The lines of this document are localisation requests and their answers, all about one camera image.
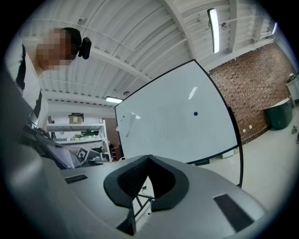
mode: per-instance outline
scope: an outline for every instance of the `green planter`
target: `green planter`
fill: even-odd
[[[264,109],[263,112],[274,129],[284,129],[292,120],[292,104],[289,98]]]

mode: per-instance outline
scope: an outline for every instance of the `white paper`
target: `white paper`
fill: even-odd
[[[132,113],[126,113],[121,118],[121,121],[118,124],[116,130],[125,137],[128,137],[130,129],[135,121],[136,115]]]

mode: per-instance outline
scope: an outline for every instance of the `white shirt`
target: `white shirt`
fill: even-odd
[[[16,81],[20,64],[22,62],[22,41],[20,37],[16,36],[11,44],[9,45],[5,54],[5,64],[7,66],[8,72],[12,79]],[[30,105],[32,110],[36,106],[36,100],[38,100],[39,92],[41,90],[38,82],[38,75],[34,69],[34,66],[26,53],[25,56],[26,63],[26,73],[24,78],[25,88],[22,92],[24,100]],[[38,116],[37,127],[42,128],[45,118],[48,112],[48,102],[42,98],[41,110]]]

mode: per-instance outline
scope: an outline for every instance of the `whiteboard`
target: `whiteboard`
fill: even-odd
[[[190,163],[237,147],[226,104],[195,60],[130,95],[115,114],[119,128],[124,117],[135,116],[120,132],[126,158],[157,155]]]

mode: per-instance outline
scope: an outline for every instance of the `shelf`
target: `shelf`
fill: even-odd
[[[48,132],[99,130],[104,124],[48,124]]]
[[[90,143],[97,141],[104,141],[106,138],[97,138],[97,139],[84,139],[84,140],[72,140],[72,141],[55,141],[58,144],[82,144],[82,143]]]

